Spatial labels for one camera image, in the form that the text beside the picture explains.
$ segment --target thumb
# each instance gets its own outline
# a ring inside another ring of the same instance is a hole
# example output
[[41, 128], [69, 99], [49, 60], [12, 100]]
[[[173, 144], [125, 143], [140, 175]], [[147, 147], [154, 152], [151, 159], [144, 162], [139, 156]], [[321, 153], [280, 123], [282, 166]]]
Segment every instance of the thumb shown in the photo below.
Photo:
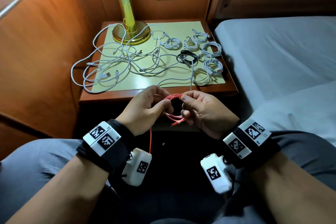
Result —
[[164, 99], [161, 100], [159, 103], [157, 103], [156, 105], [154, 105], [151, 110], [152, 112], [159, 117], [160, 114], [166, 110], [169, 106], [171, 106], [171, 102], [169, 99]]
[[203, 103], [200, 101], [197, 101], [194, 98], [191, 98], [187, 95], [183, 95], [181, 97], [181, 101], [187, 106], [187, 108], [190, 108], [192, 110], [195, 110], [196, 112], [200, 112], [200, 110], [203, 107]]

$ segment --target forearm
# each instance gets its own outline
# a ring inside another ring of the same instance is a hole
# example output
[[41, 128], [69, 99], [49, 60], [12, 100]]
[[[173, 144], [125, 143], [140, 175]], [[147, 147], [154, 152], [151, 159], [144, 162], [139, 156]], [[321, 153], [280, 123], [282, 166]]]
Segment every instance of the forearm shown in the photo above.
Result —
[[251, 176], [277, 223], [334, 223], [336, 192], [281, 152]]
[[7, 224], [86, 223], [107, 177], [76, 155]]

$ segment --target bedside table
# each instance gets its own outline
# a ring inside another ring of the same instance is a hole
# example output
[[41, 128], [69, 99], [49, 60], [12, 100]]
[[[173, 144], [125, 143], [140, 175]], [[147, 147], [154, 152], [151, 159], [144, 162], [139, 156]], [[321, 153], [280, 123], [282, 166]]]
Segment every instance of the bedside table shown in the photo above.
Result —
[[[209, 42], [214, 41], [213, 35], [210, 32], [210, 29], [204, 19], [191, 19], [191, 20], [156, 20], [156, 21], [144, 21], [146, 23], [164, 23], [164, 22], [190, 22], [190, 21], [200, 21], [201, 25], [204, 29], [204, 32], [207, 32], [210, 35], [210, 38], [208, 39]], [[102, 28], [106, 27], [109, 24], [113, 24], [116, 22], [104, 22], [102, 25]], [[98, 41], [96, 43], [96, 46], [101, 46], [104, 44], [105, 37], [107, 34], [107, 30], [104, 31], [99, 37]], [[211, 47], [212, 51], [217, 51], [216, 47]], [[96, 51], [92, 57], [92, 61], [97, 61], [100, 59], [101, 54]], [[226, 64], [222, 58], [219, 58], [219, 61], [223, 64], [224, 72], [223, 72], [223, 78], [225, 80], [225, 83], [221, 84], [211, 84], [206, 86], [192, 86], [193, 90], [199, 90], [202, 92], [206, 92], [209, 94], [213, 94], [216, 96], [232, 96], [238, 93], [238, 90], [235, 86], [235, 83], [232, 80], [232, 77], [230, 75], [230, 72], [228, 71]], [[94, 70], [93, 67], [89, 69], [89, 73]], [[183, 93], [186, 91], [190, 91], [189, 86], [177, 86], [177, 87], [165, 87], [165, 89], [171, 93]], [[86, 92], [85, 90], [82, 91], [81, 98], [79, 100], [79, 103], [93, 103], [97, 101], [125, 101], [125, 100], [131, 100], [135, 95], [137, 95], [139, 92], [141, 92], [143, 89], [140, 90], [114, 90], [114, 91], [106, 91], [100, 94], [90, 94]]]

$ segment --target bed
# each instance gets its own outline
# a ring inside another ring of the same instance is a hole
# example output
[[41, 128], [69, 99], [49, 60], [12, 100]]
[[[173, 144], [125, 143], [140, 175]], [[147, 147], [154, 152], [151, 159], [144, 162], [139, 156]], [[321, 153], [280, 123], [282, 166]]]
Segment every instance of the bed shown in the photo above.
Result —
[[215, 37], [253, 117], [336, 146], [336, 17], [226, 20]]

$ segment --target gray pants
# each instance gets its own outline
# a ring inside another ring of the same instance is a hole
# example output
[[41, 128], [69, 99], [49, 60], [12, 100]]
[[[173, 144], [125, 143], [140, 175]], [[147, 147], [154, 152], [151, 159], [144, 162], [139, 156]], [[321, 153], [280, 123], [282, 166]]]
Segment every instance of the gray pants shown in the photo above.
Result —
[[[273, 134], [284, 154], [300, 167], [336, 191], [336, 148], [324, 139], [309, 133], [280, 131]], [[76, 154], [79, 140], [41, 139], [27, 143], [15, 150], [0, 166], [0, 224], [5, 223], [36, 192], [38, 192]], [[245, 177], [244, 170], [237, 171], [237, 180]], [[267, 207], [248, 179], [225, 204], [213, 222], [216, 224], [272, 223]], [[102, 196], [116, 206], [117, 198], [104, 188]], [[116, 220], [113, 223], [127, 223]], [[166, 219], [155, 223], [192, 223]]]

